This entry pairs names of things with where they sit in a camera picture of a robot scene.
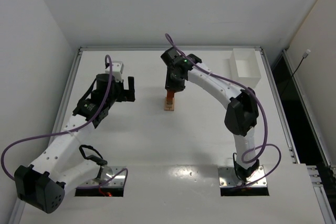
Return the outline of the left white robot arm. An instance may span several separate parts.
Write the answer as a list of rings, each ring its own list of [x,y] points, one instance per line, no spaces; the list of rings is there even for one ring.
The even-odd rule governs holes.
[[[64,127],[54,140],[29,166],[21,165],[14,172],[17,196],[25,203],[50,214],[73,190],[103,192],[126,168],[109,175],[111,167],[99,152],[87,156],[89,135],[108,116],[116,102],[134,102],[134,77],[128,77],[124,88],[119,74],[101,73],[80,98]]]

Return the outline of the dark striped wood block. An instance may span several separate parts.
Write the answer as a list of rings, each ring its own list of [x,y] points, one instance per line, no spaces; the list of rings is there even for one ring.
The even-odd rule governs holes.
[[[166,105],[173,105],[174,104],[174,100],[166,100]]]

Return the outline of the white plastic box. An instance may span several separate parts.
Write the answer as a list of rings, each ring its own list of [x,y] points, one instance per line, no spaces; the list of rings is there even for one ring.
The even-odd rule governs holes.
[[[229,59],[232,80],[255,88],[261,80],[255,49],[234,48]]]

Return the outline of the red-brown notched block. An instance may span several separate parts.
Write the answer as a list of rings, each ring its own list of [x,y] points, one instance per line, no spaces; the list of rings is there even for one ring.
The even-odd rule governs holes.
[[[166,99],[172,100],[174,98],[175,91],[174,90],[167,90]]]

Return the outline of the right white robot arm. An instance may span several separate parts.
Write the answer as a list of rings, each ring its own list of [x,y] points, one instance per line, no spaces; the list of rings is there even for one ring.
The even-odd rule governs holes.
[[[237,88],[228,81],[214,77],[207,65],[194,54],[183,57],[176,49],[170,48],[161,55],[161,59],[167,67],[164,109],[174,111],[174,96],[185,89],[186,81],[201,87],[214,97],[226,110],[224,124],[234,136],[236,176],[246,182],[259,166],[254,141],[259,111],[253,97],[254,91],[250,88]]]

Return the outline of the light long wood block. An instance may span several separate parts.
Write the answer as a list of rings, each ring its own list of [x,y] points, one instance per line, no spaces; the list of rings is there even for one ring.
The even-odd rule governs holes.
[[[164,110],[165,111],[169,111],[170,110],[170,105],[168,104],[167,99],[165,99],[165,101],[164,101]]]
[[[171,111],[174,111],[175,110],[175,99],[173,98],[172,99],[172,104],[171,104],[171,108],[170,108]]]

